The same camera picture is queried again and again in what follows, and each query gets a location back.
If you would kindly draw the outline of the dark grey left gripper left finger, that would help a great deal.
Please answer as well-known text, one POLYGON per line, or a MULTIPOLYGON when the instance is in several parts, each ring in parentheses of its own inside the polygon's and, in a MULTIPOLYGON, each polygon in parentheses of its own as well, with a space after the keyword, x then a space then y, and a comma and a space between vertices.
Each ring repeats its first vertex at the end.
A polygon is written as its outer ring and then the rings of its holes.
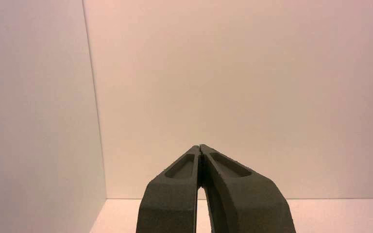
POLYGON ((136 232, 196 232, 200 148, 192 146, 152 179, 141 200, 136 232))

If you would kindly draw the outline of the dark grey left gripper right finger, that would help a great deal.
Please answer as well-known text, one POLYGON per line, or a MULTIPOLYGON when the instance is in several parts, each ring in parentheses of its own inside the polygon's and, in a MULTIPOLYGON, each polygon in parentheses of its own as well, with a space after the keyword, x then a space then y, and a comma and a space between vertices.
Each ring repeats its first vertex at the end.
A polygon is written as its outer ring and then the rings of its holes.
POLYGON ((294 233, 288 202, 277 185, 202 144, 202 187, 213 233, 294 233))

